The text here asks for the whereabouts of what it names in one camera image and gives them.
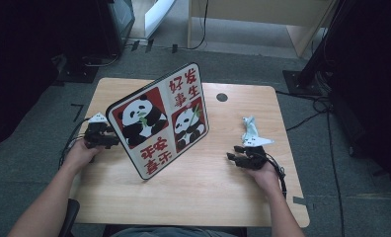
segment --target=cable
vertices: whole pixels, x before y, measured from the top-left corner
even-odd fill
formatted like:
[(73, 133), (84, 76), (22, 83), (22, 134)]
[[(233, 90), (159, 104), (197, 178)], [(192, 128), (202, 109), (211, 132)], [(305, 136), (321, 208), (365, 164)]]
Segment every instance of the cable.
[(322, 75), (321, 71), (317, 71), (315, 74), (316, 81), (318, 82), (319, 86), (327, 93), (330, 93), (332, 91), (332, 88), (328, 85), (328, 79)]
[(60, 167), (62, 167), (62, 165), (63, 165), (64, 158), (65, 158), (65, 156), (66, 156), (66, 151), (68, 150), (69, 145), (72, 143), (72, 141), (74, 141), (74, 140), (76, 140), (76, 139), (78, 139), (78, 138), (80, 138), (80, 137), (83, 137), (83, 136), (79, 135), (79, 136), (77, 136), (77, 137), (75, 137), (75, 138), (72, 138), (73, 135), (75, 134), (76, 130), (78, 130), (78, 128), (82, 125), (82, 123), (84, 123), (85, 121), (87, 121), (87, 120), (89, 120), (89, 119), (90, 119), (90, 118), (84, 118), (81, 122), (79, 122), (79, 123), (75, 126), (75, 128), (74, 128), (73, 131), (72, 131), (72, 133), (70, 133), (69, 139), (67, 140), (67, 142), (66, 142), (66, 144), (65, 144), (65, 146), (64, 146), (64, 148), (63, 148), (63, 150), (62, 150), (62, 152), (61, 152), (62, 154), (60, 155), (60, 158), (59, 158), (59, 168), (58, 168), (58, 170), (60, 170)]
[(113, 61), (111, 61), (111, 62), (108, 62), (108, 63), (105, 63), (105, 64), (85, 64), (85, 66), (89, 66), (89, 67), (104, 67), (104, 66), (110, 66), (110, 65), (112, 65), (115, 61), (117, 61), (117, 59), (118, 59), (118, 54), (116, 55), (116, 58), (115, 58)]
[(204, 22), (203, 22), (204, 27), (203, 27), (203, 33), (202, 33), (201, 42), (200, 42), (197, 46), (195, 46), (195, 47), (187, 48), (187, 49), (189, 49), (189, 50), (194, 50), (194, 49), (199, 48), (199, 47), (202, 45), (202, 43), (204, 42), (204, 40), (205, 40), (205, 30), (206, 30), (206, 28), (205, 28), (205, 21), (207, 20), (207, 10), (208, 10), (208, 0), (207, 0), (207, 2), (205, 2)]
[(324, 39), (324, 37), (326, 36), (326, 33), (328, 31), (328, 28), (324, 28), (324, 31), (322, 33), (322, 37), (321, 37), (321, 41)]
[(300, 98), (300, 99), (305, 99), (309, 101), (314, 101), (316, 98), (315, 97), (310, 97), (310, 96), (299, 96), (299, 95), (294, 95), (286, 92), (281, 92), (281, 91), (275, 91), (277, 94), (281, 94), (284, 96), (289, 96), (289, 97), (295, 97), (295, 98)]
[(313, 49), (313, 40), (312, 40), (312, 42), (310, 43), (310, 51), (311, 51), (311, 53), (313, 54), (314, 53), (314, 49)]
[[(198, 10), (201, 11), (201, 6), (199, 4), (199, 1), (198, 1)], [(205, 32), (206, 31), (205, 23), (204, 23), (204, 26), (203, 26), (201, 18), (198, 18), (198, 22), (199, 22), (199, 26), (201, 27), (201, 29), (202, 29), (202, 31), (203, 31), (203, 33), (205, 35), (206, 34), (206, 32)], [(208, 42), (205, 41), (205, 46), (204, 46), (203, 49), (205, 49), (207, 46), (208, 46)]]
[[(290, 94), (287, 94), (287, 93), (282, 93), (282, 92), (279, 92), (280, 94), (283, 94), (283, 95), (288, 95), (288, 96), (292, 96), (292, 97), (297, 97), (297, 98), (301, 98), (301, 99), (308, 99), (310, 100), (309, 97), (298, 97), (298, 96), (293, 96), (293, 95), (290, 95)], [(338, 174), (337, 174), (337, 168), (335, 166), (335, 155), (334, 155), (334, 146), (333, 146), (333, 139), (332, 139), (332, 131), (331, 131), (331, 123), (330, 123), (330, 114), (331, 112), (333, 111), (333, 108), (332, 106), (328, 106), (327, 104), (325, 103), (328, 103), (329, 100), (327, 97), (318, 97), (318, 98), (314, 98), (313, 99), (313, 109), (317, 112), (317, 114), (309, 117), (309, 118), (306, 118), (304, 121), (302, 121), (301, 123), (287, 129), (287, 131), (289, 130), (292, 130), (292, 129), (295, 129), (297, 127), (300, 127), (302, 124), (304, 124), (305, 122), (309, 121), (310, 119), (320, 115), (320, 114), (327, 114), (327, 126), (328, 126), (328, 136), (329, 136), (329, 147), (330, 147), (330, 152), (331, 152), (331, 163), (332, 163), (332, 170), (333, 170), (333, 173), (334, 173), (334, 178), (335, 178), (335, 185), (337, 187), (337, 198), (338, 198), (338, 202), (340, 204), (340, 220), (341, 220), (341, 233), (342, 233), (342, 236), (345, 237), (346, 236), (346, 231), (345, 231), (345, 224), (344, 224), (344, 208), (343, 208), (343, 200), (342, 200), (342, 197), (341, 197), (341, 189), (340, 189), (340, 182), (338, 181)], [(324, 106), (324, 110), (319, 110), (317, 108), (317, 103), (321, 103), (323, 106)]]
[(340, 183), (338, 181), (337, 169), (335, 168), (335, 158), (334, 158), (334, 146), (332, 144), (332, 132), (331, 132), (331, 123), (329, 120), (330, 112), (327, 112), (327, 123), (328, 123), (328, 135), (329, 135), (329, 147), (331, 150), (331, 161), (332, 161), (332, 170), (335, 177), (335, 185), (337, 186), (337, 197), (338, 202), (340, 203), (340, 219), (341, 219), (341, 234), (346, 236), (346, 230), (344, 226), (344, 209), (343, 209), (343, 200), (341, 198)]
[(249, 155), (261, 157), (261, 158), (265, 159), (267, 162), (270, 162), (270, 164), (272, 164), (272, 166), (274, 167), (275, 172), (278, 175), (278, 178), (280, 180), (282, 194), (284, 195), (284, 198), (287, 198), (287, 186), (285, 185), (285, 180), (284, 180), (284, 177), (285, 177), (284, 168), (282, 166), (278, 165), (278, 163), (276, 162), (276, 160), (273, 158), (272, 155), (270, 155), (267, 152), (265, 152), (265, 153), (266, 153), (266, 155), (264, 156), (264, 155), (257, 153), (257, 152), (247, 151), (247, 155), (249, 154)]

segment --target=wooden table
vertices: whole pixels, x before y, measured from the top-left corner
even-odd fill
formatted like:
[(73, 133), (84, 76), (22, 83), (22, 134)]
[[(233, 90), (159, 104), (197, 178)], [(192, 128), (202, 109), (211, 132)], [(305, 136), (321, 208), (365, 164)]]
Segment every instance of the wooden table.
[[(118, 99), (148, 80), (104, 78), (86, 117), (104, 113)], [(271, 226), (270, 209), (255, 181), (226, 157), (241, 145), (242, 117), (254, 116), (262, 137), (275, 140), (265, 149), (284, 167), (287, 202), (301, 227), (309, 224), (297, 171), (272, 87), (202, 84), (210, 131), (149, 181), (140, 179), (122, 146), (96, 157), (74, 182), (71, 198), (81, 204), (79, 223)], [(227, 95), (219, 102), (217, 94)], [(85, 131), (87, 124), (81, 128)]]

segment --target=person's hand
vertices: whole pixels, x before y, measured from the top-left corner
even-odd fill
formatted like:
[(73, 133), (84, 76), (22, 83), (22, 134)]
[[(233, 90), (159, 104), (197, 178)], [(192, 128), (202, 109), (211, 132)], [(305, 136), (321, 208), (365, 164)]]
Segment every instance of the person's hand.
[(267, 197), (274, 194), (281, 194), (278, 175), (270, 162), (267, 162), (261, 170), (244, 169), (244, 171), (254, 177), (258, 186), (263, 189)]
[(85, 140), (82, 138), (78, 139), (70, 149), (69, 153), (67, 153), (62, 167), (67, 167), (77, 174), (102, 150), (104, 150), (104, 146), (97, 146), (95, 148), (88, 149), (85, 146)]

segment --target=panda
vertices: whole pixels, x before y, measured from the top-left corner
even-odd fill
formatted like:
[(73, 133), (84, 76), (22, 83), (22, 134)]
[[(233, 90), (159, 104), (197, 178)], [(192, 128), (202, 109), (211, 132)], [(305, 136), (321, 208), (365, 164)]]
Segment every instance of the panda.
[(143, 143), (148, 137), (164, 128), (167, 117), (153, 106), (144, 94), (118, 113), (122, 122), (122, 135), (129, 146)]
[(204, 123), (199, 119), (199, 115), (196, 114), (196, 108), (186, 109), (177, 115), (174, 131), (179, 150), (193, 143), (204, 132)]

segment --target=panda sign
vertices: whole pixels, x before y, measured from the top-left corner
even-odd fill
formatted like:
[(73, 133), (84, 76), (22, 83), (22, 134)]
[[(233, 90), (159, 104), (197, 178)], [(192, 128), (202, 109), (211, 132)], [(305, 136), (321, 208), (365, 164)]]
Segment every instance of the panda sign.
[(106, 111), (140, 177), (148, 180), (207, 135), (198, 65), (187, 64)]

